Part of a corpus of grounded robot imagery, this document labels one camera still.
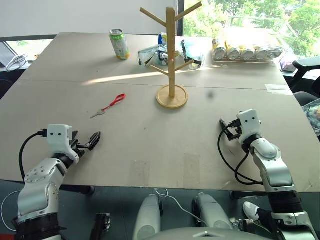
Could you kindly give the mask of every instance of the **green soda can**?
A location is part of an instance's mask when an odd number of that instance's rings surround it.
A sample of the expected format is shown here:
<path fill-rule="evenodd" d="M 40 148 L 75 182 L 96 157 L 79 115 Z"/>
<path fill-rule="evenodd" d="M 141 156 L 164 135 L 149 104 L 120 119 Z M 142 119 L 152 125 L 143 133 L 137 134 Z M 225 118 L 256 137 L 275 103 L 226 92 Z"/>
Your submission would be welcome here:
<path fill-rule="evenodd" d="M 110 40 L 118 59 L 126 60 L 130 57 L 127 39 L 121 29 L 112 29 L 110 31 Z"/>

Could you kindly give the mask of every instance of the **wooden stand base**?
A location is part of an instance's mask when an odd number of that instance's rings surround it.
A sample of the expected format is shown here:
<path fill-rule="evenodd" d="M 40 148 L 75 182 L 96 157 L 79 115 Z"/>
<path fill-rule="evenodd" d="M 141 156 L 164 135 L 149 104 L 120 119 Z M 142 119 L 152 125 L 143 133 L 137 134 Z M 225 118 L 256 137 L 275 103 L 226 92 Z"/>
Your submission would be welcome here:
<path fill-rule="evenodd" d="M 187 90 L 180 85 L 175 85 L 175 97 L 169 96 L 169 85 L 164 85 L 156 93 L 158 103 L 167 109 L 178 109 L 183 107 L 188 101 Z"/>

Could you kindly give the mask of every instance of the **chair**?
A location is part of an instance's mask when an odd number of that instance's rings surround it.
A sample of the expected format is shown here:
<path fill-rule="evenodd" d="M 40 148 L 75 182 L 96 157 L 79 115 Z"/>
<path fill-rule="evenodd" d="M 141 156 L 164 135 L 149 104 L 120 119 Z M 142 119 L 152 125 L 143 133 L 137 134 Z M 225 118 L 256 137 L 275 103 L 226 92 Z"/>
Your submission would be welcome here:
<path fill-rule="evenodd" d="M 292 82 L 289 84 L 291 90 L 297 86 L 308 71 L 320 69 L 320 56 L 296 60 L 292 64 L 298 69 L 298 71 L 294 75 Z M 320 98 L 320 77 L 313 82 L 311 90 L 313 91 L 313 94 L 305 91 L 298 91 L 294 93 L 296 100 L 301 106 L 307 105 Z"/>

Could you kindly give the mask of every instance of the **black cable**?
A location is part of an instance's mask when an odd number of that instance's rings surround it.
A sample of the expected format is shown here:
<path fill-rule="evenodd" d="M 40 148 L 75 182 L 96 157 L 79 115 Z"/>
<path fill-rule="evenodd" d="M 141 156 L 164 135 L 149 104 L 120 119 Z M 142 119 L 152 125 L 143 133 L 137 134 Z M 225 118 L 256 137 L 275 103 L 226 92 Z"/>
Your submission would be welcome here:
<path fill-rule="evenodd" d="M 20 172 L 21 172 L 21 177 L 23 182 L 25 182 L 25 170 L 24 170 L 24 165 L 22 163 L 22 154 L 24 152 L 25 146 L 27 145 L 27 143 L 29 142 L 30 139 L 34 138 L 35 136 L 43 136 L 43 137 L 47 137 L 47 129 L 43 129 L 42 131 L 38 131 L 37 133 L 32 134 L 30 137 L 28 137 L 24 143 L 22 144 L 21 148 L 20 148 L 20 152 L 19 152 L 19 167 L 20 167 Z"/>
<path fill-rule="evenodd" d="M 239 177 L 238 177 L 238 175 L 240 175 L 240 174 L 238 173 L 239 168 L 240 168 L 241 165 L 245 162 L 245 160 L 247 160 L 248 156 L 249 156 L 249 152 L 246 153 L 246 155 L 243 157 L 243 159 L 239 162 L 238 166 L 236 166 L 235 172 L 234 172 L 235 179 L 236 179 L 239 183 L 241 183 L 241 184 L 243 184 L 243 185 L 257 185 L 257 184 L 263 185 L 264 183 L 263 183 L 262 181 L 245 182 L 245 181 L 242 181 L 242 180 L 239 179 Z"/>
<path fill-rule="evenodd" d="M 236 173 L 236 170 L 227 162 L 227 160 L 225 159 L 225 157 L 224 157 L 224 155 L 222 154 L 222 151 L 221 151 L 221 149 L 220 149 L 221 137 L 222 137 L 222 135 L 224 134 L 225 130 L 228 129 L 228 127 L 229 127 L 229 126 L 226 126 L 226 127 L 225 127 L 224 129 L 222 129 L 222 131 L 220 132 L 219 137 L 218 137 L 217 146 L 218 146 L 219 154 L 220 154 L 222 160 L 224 161 L 224 163 L 228 166 L 229 169 L 231 169 L 234 173 Z M 247 159 L 248 155 L 249 155 L 249 152 L 246 154 L 244 160 Z M 237 172 L 237 177 L 238 177 L 238 175 L 241 176 L 241 177 L 243 177 L 244 179 L 247 179 L 247 180 L 251 181 L 251 182 L 254 183 L 254 184 L 263 185 L 262 182 L 256 181 L 256 180 L 254 180 L 254 179 L 251 179 L 251 178 L 249 178 L 249 177 L 247 177 L 247 176 L 245 176 L 245 175 L 243 175 L 243 174 L 241 174 L 241 173 L 239 173 L 239 172 Z"/>

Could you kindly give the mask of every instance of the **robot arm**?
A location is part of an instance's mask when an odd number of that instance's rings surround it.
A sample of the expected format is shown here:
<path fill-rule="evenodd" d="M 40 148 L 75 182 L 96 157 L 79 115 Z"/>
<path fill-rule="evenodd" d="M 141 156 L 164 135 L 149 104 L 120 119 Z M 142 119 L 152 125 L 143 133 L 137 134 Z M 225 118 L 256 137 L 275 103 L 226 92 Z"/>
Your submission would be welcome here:
<path fill-rule="evenodd" d="M 59 234 L 59 188 L 68 168 L 79 162 L 99 142 L 96 132 L 89 143 L 81 145 L 68 125 L 51 124 L 47 129 L 47 141 L 52 157 L 46 158 L 25 176 L 25 186 L 18 197 L 18 217 L 15 219 L 15 239 L 61 239 Z"/>
<path fill-rule="evenodd" d="M 278 239 L 318 240 L 308 213 L 303 211 L 289 168 L 280 149 L 261 136 L 256 110 L 240 112 L 228 126 L 220 120 L 229 140 L 238 138 L 242 149 L 253 156 L 272 208 L 274 234 Z M 236 128 L 236 135 L 228 128 Z"/>

